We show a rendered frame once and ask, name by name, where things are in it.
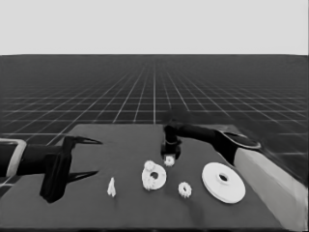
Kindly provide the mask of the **large thick white disc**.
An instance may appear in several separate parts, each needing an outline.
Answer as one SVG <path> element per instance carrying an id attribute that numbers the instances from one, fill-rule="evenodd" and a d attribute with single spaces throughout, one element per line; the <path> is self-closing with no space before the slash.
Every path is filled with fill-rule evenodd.
<path id="1" fill-rule="evenodd" d="M 239 203 L 246 194 L 240 175 L 223 163 L 206 164 L 202 171 L 202 181 L 215 198 L 227 204 Z"/>

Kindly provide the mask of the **white round carrier with pins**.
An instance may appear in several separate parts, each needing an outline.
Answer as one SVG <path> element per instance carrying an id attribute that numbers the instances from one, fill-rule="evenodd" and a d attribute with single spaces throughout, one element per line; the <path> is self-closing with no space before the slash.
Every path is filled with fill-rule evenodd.
<path id="1" fill-rule="evenodd" d="M 157 177 L 154 178 L 152 176 L 152 173 L 156 173 Z M 142 171 L 142 183 L 145 179 L 149 178 L 153 178 L 155 182 L 154 188 L 152 190 L 157 190 L 165 185 L 167 180 L 167 174 L 165 169 L 161 165 L 156 164 L 155 168 L 152 171 L 147 171 L 146 169 Z"/>

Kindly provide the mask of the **small white T-shaped piece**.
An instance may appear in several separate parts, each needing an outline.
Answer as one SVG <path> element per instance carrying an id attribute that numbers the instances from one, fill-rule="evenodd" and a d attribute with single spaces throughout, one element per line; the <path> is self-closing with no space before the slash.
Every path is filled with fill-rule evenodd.
<path id="1" fill-rule="evenodd" d="M 107 194 L 112 196 L 112 197 L 116 196 L 116 188 L 115 188 L 115 179 L 114 178 L 111 178 L 111 180 L 108 184 Z"/>

